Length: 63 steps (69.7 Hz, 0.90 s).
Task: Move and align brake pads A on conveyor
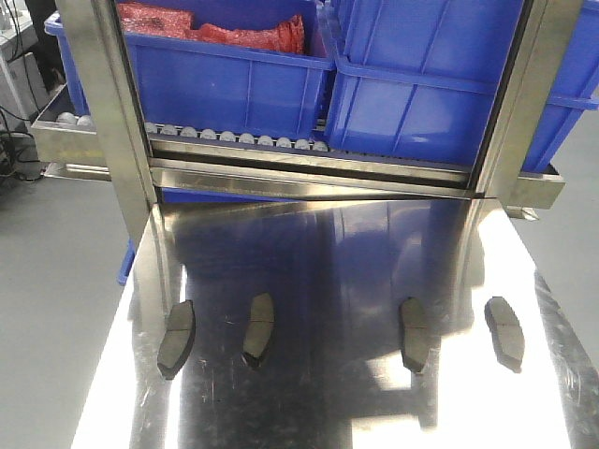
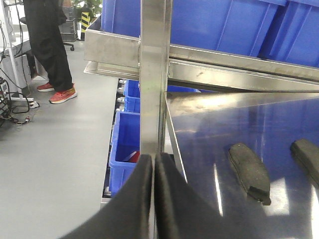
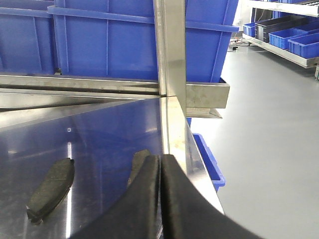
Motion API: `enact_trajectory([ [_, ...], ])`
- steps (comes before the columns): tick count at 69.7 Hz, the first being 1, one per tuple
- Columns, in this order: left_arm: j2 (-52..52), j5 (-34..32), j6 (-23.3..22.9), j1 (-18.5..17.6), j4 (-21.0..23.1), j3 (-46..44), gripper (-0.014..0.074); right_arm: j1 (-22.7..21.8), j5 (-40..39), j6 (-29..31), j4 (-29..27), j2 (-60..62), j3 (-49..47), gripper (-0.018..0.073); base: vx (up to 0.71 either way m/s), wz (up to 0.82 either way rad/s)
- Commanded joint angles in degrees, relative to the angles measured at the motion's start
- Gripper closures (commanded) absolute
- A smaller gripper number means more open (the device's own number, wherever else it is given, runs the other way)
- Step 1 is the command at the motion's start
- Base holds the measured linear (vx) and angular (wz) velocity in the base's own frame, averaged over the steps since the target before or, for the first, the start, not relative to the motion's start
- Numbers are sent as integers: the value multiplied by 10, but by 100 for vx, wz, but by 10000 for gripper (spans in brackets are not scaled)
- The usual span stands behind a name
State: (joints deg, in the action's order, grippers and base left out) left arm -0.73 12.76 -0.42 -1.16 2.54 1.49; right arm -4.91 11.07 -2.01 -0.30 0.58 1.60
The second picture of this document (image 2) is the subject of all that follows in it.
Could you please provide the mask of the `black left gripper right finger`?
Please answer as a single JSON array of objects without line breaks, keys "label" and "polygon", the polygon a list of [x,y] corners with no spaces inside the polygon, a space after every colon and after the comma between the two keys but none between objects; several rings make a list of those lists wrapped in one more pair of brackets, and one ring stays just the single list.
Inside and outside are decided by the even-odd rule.
[{"label": "black left gripper right finger", "polygon": [[167,153],[155,159],[155,211],[161,239],[236,239],[239,232],[185,181]]}]

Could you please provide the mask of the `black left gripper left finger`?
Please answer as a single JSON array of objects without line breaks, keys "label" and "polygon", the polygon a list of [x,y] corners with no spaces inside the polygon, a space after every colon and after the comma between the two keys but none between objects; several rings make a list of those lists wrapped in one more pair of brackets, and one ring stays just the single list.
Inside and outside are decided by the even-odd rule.
[{"label": "black left gripper left finger", "polygon": [[140,155],[122,188],[98,213],[64,239],[147,239],[153,165],[150,155]]}]

